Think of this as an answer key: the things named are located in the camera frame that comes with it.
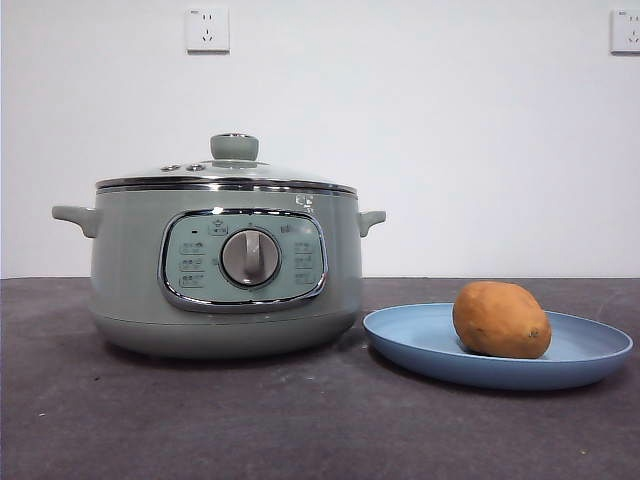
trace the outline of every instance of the chrome trim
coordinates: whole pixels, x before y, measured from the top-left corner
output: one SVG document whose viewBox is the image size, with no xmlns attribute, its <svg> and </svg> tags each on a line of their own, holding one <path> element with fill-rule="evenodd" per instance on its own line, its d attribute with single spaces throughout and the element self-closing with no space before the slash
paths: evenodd
<svg viewBox="0 0 640 480">
<path fill-rule="evenodd" d="M 169 236 L 175 224 L 182 218 L 197 215 L 278 215 L 278 216 L 291 216 L 305 218 L 315 225 L 318 229 L 320 239 L 320 249 L 322 253 L 322 275 L 318 283 L 311 288 L 307 293 L 298 295 L 295 297 L 287 297 L 276 300 L 267 301 L 243 301 L 243 302 L 216 302 L 214 300 L 200 300 L 197 298 L 183 295 L 176 291 L 166 276 L 166 262 L 167 262 L 167 250 L 169 243 Z M 329 263 L 327 260 L 327 250 L 324 242 L 324 232 L 320 223 L 311 215 L 301 212 L 295 212 L 290 210 L 279 209 L 263 209 L 263 208 L 222 208 L 213 207 L 207 210 L 194 210 L 181 212 L 174 216 L 164 229 L 162 236 L 162 248 L 160 250 L 160 259 L 158 261 L 158 283 L 160 284 L 160 290 L 165 298 L 174 306 L 183 310 L 191 312 L 203 312 L 203 313 L 252 313 L 252 312 L 270 312 L 274 310 L 283 310 L 292 306 L 309 301 L 316 297 L 322 290 L 327 282 L 327 275 L 329 273 Z"/>
<path fill-rule="evenodd" d="M 214 137 L 243 137 L 257 140 L 253 135 L 247 135 L 246 133 L 219 133 L 218 135 L 214 135 Z"/>
<path fill-rule="evenodd" d="M 358 199 L 355 193 L 339 190 L 314 188 L 277 187 L 267 185 L 219 185 L 214 183 L 185 185 L 127 185 L 122 187 L 103 187 L 96 194 L 115 192 L 143 192 L 147 190 L 206 190 L 210 192 L 275 192 L 275 193 L 309 193 L 312 195 L 330 195 L 333 197 L 349 197 Z"/>
<path fill-rule="evenodd" d="M 166 177 L 123 177 L 102 180 L 96 183 L 98 190 L 107 187 L 129 187 L 134 185 L 145 185 L 155 187 L 156 185 L 194 185 L 194 184 L 217 184 L 217 185 L 242 185 L 260 187 L 293 187 L 308 188 L 314 190 L 335 190 L 338 192 L 357 194 L 357 190 L 346 185 L 333 183 L 310 182 L 304 180 L 270 180 L 246 177 L 213 177 L 213 176 L 166 176 Z"/>
</svg>

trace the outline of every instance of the button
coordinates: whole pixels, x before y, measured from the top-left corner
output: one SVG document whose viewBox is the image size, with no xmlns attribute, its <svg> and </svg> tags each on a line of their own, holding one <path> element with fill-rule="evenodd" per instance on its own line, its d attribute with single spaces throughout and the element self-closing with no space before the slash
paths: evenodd
<svg viewBox="0 0 640 480">
<path fill-rule="evenodd" d="M 313 253 L 313 244 L 311 242 L 295 242 L 293 251 L 295 253 Z"/>
<path fill-rule="evenodd" d="M 180 286 L 183 288 L 204 287 L 204 275 L 183 275 L 180 277 Z"/>
<path fill-rule="evenodd" d="M 202 242 L 184 242 L 180 246 L 180 253 L 183 255 L 204 255 L 204 244 Z"/>
<path fill-rule="evenodd" d="M 180 262 L 181 272 L 203 272 L 202 258 L 185 258 Z"/>
<path fill-rule="evenodd" d="M 295 279 L 298 285 L 311 285 L 316 283 L 313 272 L 296 272 Z"/>
<path fill-rule="evenodd" d="M 296 268 L 313 268 L 313 255 L 310 254 L 296 254 L 294 259 Z"/>
</svg>

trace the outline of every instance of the gray table surface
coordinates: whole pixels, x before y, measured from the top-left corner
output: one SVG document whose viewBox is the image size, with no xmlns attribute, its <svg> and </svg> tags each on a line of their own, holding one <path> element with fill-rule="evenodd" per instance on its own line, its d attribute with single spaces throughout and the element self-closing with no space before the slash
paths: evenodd
<svg viewBox="0 0 640 480">
<path fill-rule="evenodd" d="M 469 280 L 367 279 L 364 308 Z M 519 279 L 548 310 L 640 339 L 640 279 Z M 640 478 L 640 367 L 557 392 L 424 378 L 336 341 L 243 361 L 105 343 L 83 278 L 2 282 L 2 473 L 18 479 Z"/>
</svg>

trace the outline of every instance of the silver dial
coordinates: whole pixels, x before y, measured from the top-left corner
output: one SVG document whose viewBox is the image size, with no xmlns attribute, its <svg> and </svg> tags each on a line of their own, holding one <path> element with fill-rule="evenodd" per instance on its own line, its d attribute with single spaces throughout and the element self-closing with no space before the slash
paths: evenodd
<svg viewBox="0 0 640 480">
<path fill-rule="evenodd" d="M 275 241 L 260 230 L 235 233 L 222 248 L 222 267 L 240 285 L 254 286 L 269 280 L 278 269 L 280 253 Z"/>
</svg>

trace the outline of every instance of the wall outlet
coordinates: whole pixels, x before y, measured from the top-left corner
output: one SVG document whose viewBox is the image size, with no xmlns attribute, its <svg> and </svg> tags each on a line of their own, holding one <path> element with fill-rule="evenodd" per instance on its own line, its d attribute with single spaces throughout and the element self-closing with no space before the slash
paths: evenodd
<svg viewBox="0 0 640 480">
<path fill-rule="evenodd" d="M 611 53 L 640 53 L 640 10 L 611 12 Z"/>
<path fill-rule="evenodd" d="M 187 53 L 229 51 L 229 9 L 191 9 L 185 14 Z"/>
</svg>

